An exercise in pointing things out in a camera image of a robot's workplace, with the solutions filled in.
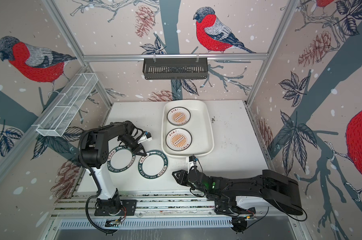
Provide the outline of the green ring plate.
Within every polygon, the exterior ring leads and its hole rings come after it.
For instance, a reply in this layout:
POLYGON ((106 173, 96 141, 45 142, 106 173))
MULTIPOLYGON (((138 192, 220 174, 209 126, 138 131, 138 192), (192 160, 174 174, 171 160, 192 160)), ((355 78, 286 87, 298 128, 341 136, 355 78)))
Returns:
POLYGON ((147 152, 138 162, 138 172, 145 179, 153 180, 161 177, 168 168, 167 156, 158 150, 147 152))
POLYGON ((107 168, 112 173, 121 173, 133 165, 135 158, 127 147, 115 147, 108 155, 107 168))

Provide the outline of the orange sunburst plate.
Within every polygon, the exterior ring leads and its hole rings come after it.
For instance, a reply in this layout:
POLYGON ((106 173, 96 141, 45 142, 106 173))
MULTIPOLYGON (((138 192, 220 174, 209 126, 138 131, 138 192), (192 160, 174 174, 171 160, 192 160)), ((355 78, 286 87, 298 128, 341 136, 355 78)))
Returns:
POLYGON ((165 138, 166 146, 176 152, 188 149, 193 141, 191 133, 183 128, 171 130, 165 138))
POLYGON ((183 126, 190 121, 191 112, 184 107, 175 107, 168 111, 166 118, 174 126, 183 126))

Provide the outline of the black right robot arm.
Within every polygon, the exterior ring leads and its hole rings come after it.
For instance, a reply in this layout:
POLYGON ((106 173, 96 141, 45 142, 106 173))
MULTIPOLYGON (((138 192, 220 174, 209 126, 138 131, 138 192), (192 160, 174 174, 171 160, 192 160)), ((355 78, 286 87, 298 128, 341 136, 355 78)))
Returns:
POLYGON ((271 170, 247 179, 208 177, 196 168, 172 172, 176 182, 190 190, 198 190, 209 201, 215 202, 215 212, 234 216, 247 213, 247 207, 239 207, 236 197, 257 197, 279 211, 301 216, 302 209, 298 182, 271 170))

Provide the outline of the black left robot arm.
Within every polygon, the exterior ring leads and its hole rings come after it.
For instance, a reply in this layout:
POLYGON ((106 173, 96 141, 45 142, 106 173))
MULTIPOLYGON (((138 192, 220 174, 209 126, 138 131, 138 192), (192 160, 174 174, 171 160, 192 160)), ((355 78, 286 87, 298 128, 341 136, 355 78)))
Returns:
POLYGON ((151 133, 136 127, 131 121, 113 122, 85 131, 78 145, 78 160, 92 176, 97 192, 96 214, 116 215, 124 207, 118 189, 112 183, 107 161, 109 141, 116 138, 133 155, 147 156, 142 142, 151 140, 151 133))

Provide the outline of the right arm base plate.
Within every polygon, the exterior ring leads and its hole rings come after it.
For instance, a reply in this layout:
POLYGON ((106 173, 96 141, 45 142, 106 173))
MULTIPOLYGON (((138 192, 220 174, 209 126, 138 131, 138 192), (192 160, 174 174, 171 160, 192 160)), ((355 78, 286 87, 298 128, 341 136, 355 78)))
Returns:
POLYGON ((240 215, 253 216, 256 214, 256 211, 254 208, 252 208, 251 210, 240 208, 236 204, 233 205, 233 202, 225 203, 215 201, 215 213, 218 215, 225 215, 229 217, 239 217, 240 215))

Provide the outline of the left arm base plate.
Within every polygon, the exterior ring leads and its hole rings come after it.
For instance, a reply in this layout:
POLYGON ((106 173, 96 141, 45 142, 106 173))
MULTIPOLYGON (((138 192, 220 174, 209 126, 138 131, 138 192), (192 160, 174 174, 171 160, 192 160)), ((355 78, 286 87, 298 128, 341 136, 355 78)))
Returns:
POLYGON ((97 199, 94 215, 97 217, 133 216, 136 204, 136 200, 97 199))

